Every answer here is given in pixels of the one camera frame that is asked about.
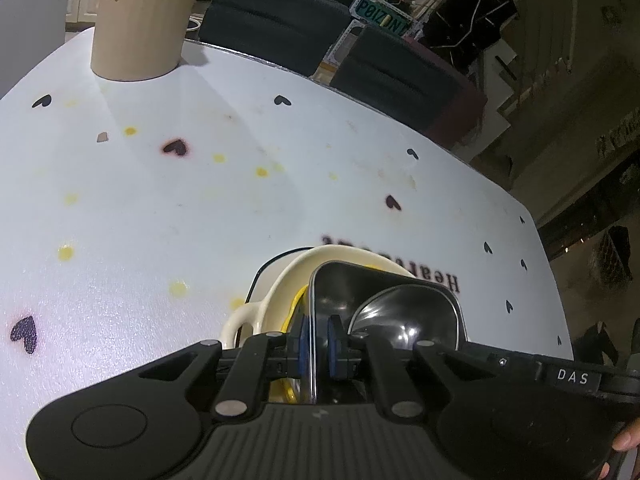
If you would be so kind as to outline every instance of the license plate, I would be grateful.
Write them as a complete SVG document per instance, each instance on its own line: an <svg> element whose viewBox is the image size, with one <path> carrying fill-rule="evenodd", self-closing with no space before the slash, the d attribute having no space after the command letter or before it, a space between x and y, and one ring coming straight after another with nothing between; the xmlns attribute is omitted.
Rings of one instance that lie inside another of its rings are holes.
<svg viewBox="0 0 640 480"><path fill-rule="evenodd" d="M386 28L396 36L402 36L412 25L412 20L399 10L373 0L359 0L353 12L358 18L372 25Z"/></svg>

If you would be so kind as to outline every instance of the chair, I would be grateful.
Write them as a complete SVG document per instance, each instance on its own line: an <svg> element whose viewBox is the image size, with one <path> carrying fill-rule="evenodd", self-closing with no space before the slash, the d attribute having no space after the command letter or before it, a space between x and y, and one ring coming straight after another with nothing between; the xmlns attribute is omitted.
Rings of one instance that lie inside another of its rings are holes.
<svg viewBox="0 0 640 480"><path fill-rule="evenodd" d="M311 76L349 23L333 0L212 0L200 40Z"/></svg>
<svg viewBox="0 0 640 480"><path fill-rule="evenodd" d="M486 103L470 81L438 56L379 27L362 31L331 86L445 148L476 124Z"/></svg>

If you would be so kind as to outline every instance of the ribbed black surface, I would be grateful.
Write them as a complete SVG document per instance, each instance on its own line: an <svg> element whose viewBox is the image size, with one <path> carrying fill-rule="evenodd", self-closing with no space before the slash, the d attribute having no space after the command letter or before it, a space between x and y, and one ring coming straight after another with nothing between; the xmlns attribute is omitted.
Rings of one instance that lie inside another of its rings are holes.
<svg viewBox="0 0 640 480"><path fill-rule="evenodd" d="M218 428L175 480L465 480L417 426L370 404L268 404L256 420Z"/></svg>

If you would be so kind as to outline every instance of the wooden cylinder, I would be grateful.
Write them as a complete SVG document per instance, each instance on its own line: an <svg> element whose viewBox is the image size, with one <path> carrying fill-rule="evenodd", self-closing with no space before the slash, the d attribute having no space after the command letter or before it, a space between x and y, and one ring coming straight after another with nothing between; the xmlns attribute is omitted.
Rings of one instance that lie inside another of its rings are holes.
<svg viewBox="0 0 640 480"><path fill-rule="evenodd" d="M194 0L99 0L91 69L116 81L164 75L180 61Z"/></svg>

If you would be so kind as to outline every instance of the silver screw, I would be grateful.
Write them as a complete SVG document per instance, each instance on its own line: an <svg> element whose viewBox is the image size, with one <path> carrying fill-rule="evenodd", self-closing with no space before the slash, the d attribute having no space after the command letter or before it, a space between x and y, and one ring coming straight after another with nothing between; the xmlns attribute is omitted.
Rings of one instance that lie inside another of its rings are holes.
<svg viewBox="0 0 640 480"><path fill-rule="evenodd" d="M422 413L422 406L412 400L401 400L391 407L391 412L402 418L410 418L420 415Z"/></svg>
<svg viewBox="0 0 640 480"><path fill-rule="evenodd" d="M223 400L216 404L216 413L223 416L242 415L246 410L246 404L242 400Z"/></svg>

